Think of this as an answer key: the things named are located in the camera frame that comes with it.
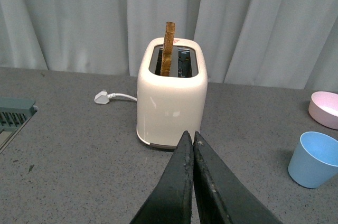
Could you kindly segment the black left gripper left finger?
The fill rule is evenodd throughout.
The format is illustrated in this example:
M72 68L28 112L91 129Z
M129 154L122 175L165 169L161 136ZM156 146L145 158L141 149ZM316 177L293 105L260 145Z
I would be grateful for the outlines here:
M193 169L192 140L185 131L158 184L131 223L190 223Z

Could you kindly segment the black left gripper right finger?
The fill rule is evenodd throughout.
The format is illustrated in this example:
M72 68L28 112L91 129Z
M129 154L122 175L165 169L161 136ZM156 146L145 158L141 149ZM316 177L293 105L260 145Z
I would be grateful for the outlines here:
M194 189L200 223L281 223L198 132L193 148Z

